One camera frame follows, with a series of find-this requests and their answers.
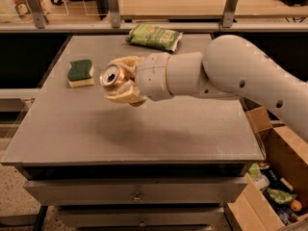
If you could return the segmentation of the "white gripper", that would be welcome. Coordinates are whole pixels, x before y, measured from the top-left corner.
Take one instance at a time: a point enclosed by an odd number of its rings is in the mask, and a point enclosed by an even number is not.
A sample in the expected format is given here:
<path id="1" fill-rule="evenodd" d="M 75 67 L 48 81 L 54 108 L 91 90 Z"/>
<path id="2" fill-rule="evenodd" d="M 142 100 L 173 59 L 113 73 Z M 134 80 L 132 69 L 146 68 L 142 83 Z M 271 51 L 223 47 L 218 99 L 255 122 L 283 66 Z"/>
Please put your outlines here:
<path id="1" fill-rule="evenodd" d="M 136 77 L 136 84 L 127 81 L 114 90 L 106 92 L 105 97 L 115 103 L 139 106 L 147 97 L 152 101 L 171 99 L 173 95 L 167 88 L 168 53 L 152 53 L 143 57 L 126 56 L 111 60 L 111 64 L 125 69 L 129 79 Z"/>

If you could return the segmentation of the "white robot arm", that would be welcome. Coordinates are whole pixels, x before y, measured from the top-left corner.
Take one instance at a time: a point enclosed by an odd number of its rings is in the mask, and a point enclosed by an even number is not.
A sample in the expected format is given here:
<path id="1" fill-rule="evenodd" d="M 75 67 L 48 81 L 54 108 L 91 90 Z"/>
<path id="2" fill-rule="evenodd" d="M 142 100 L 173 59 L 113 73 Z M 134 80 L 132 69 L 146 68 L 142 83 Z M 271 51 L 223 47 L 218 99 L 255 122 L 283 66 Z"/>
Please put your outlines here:
<path id="1" fill-rule="evenodd" d="M 103 68 L 99 81 L 108 100 L 131 105 L 176 95 L 244 97 L 265 107 L 308 140 L 308 83 L 238 36 L 215 38 L 203 53 L 118 58 Z"/>

